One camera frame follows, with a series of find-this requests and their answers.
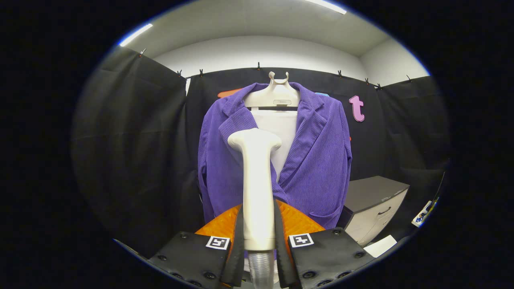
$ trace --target jacket pocket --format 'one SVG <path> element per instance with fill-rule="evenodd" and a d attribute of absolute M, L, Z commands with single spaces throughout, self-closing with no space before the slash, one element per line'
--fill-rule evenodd
<path fill-rule="evenodd" d="M 337 221 L 339 220 L 339 216 L 341 216 L 342 210 L 343 205 L 339 205 L 339 207 L 335 211 L 329 214 L 310 212 L 309 217 L 313 219 L 316 223 L 320 224 L 323 228 L 332 229 L 332 227 L 334 227 Z"/>

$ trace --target purple corduroy jacket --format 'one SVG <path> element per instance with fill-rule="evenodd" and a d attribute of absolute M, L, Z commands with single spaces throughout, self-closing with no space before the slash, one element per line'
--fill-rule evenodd
<path fill-rule="evenodd" d="M 352 153 L 346 116 L 340 101 L 298 83 L 290 85 L 300 91 L 296 135 L 278 182 L 270 162 L 273 196 L 332 229 L 350 181 Z M 234 132 L 257 128 L 243 98 L 267 86 L 254 83 L 218 99 L 204 117 L 198 180 L 206 223 L 243 202 L 243 156 L 227 139 Z"/>

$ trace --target cabinet drawer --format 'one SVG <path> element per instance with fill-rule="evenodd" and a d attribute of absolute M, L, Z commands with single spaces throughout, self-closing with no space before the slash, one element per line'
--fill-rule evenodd
<path fill-rule="evenodd" d="M 380 224 L 383 225 L 382 228 L 385 227 L 385 225 L 389 222 L 388 220 L 390 220 L 398 210 L 406 192 L 407 191 L 404 191 L 395 197 L 378 204 L 375 207 L 354 214 L 353 218 L 350 220 L 350 223 L 346 227 L 345 232 L 347 232 L 357 242 L 361 241 L 364 237 L 367 239 L 375 232 L 376 236 L 378 233 L 380 233 L 381 228 L 375 226 Z"/>

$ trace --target white wall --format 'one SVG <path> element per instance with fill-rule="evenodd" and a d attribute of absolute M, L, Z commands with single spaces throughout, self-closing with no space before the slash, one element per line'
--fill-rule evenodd
<path fill-rule="evenodd" d="M 389 39 L 366 52 L 360 58 L 369 82 L 381 86 L 428 76 L 423 65 L 401 44 Z"/>
<path fill-rule="evenodd" d="M 290 67 L 317 70 L 364 80 L 368 74 L 360 59 L 317 43 L 269 36 L 241 36 L 203 41 L 166 52 L 155 61 L 188 77 L 218 70 L 257 67 Z"/>

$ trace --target drawer handle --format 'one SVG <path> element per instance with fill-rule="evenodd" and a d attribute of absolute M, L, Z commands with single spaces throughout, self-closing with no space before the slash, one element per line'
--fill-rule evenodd
<path fill-rule="evenodd" d="M 387 211 L 389 211 L 389 210 L 391 210 L 391 207 L 389 207 L 389 209 L 385 210 L 384 212 L 382 212 L 382 213 L 378 213 L 378 214 L 379 214 L 379 215 L 382 215 L 383 213 L 385 213 L 385 212 L 387 212 Z"/>

